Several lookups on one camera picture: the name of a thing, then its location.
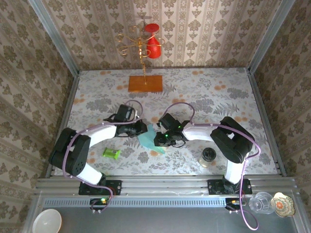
glass jar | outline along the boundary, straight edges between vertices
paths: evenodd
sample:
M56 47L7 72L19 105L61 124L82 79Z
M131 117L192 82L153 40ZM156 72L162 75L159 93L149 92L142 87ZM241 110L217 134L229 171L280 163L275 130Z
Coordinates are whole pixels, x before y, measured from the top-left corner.
M202 167L207 167L210 162L216 158L216 151L212 148L205 148L202 152L201 157L199 158L199 164Z

small green object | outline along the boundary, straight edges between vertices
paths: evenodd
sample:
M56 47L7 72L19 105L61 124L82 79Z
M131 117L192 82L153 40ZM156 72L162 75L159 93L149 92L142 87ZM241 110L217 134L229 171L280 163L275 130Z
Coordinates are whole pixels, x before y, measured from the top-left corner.
M114 150L114 149L106 148L104 153L103 153L103 157L117 159L120 152L121 152L121 150Z

wooden base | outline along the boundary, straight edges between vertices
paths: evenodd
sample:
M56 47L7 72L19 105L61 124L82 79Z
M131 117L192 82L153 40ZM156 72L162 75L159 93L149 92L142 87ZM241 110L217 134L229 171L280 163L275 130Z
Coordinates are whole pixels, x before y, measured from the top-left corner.
M162 92L162 75L130 76L128 92Z

patterned wallpaper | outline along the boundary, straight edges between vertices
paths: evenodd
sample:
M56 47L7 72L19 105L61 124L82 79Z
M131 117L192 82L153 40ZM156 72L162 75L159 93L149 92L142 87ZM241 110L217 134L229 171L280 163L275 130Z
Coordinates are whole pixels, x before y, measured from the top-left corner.
M255 77L288 175L311 217L311 0L296 0Z
M157 23L166 40L153 67L245 67L281 0L43 0L80 70L139 68L117 53L119 33Z
M0 232L17 233L72 76L26 0L0 1Z

floral tablecloth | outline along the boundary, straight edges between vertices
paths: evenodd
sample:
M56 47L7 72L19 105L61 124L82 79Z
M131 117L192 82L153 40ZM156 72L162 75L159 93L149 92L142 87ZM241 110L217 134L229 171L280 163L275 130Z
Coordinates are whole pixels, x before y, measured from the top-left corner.
M82 71L72 106L68 127L81 130L98 124L116 113L119 105L134 99L144 107L144 122L154 124L168 106L188 102L196 110L193 122L219 122L233 117L259 143L262 153L250 160L247 174L276 174L267 137L260 119L245 68L153 69L148 75L163 76L162 93L129 93L129 75L142 75L142 70ZM188 120L191 110L177 105L169 110L179 121ZM117 160L102 157L105 148L121 150ZM198 163L206 147L216 150L216 159L207 168ZM90 148L87 162L107 175L152 174L224 174L226 159L212 142L190 141L182 148L157 153L140 145L135 138L113 138ZM55 175L62 171L56 169Z

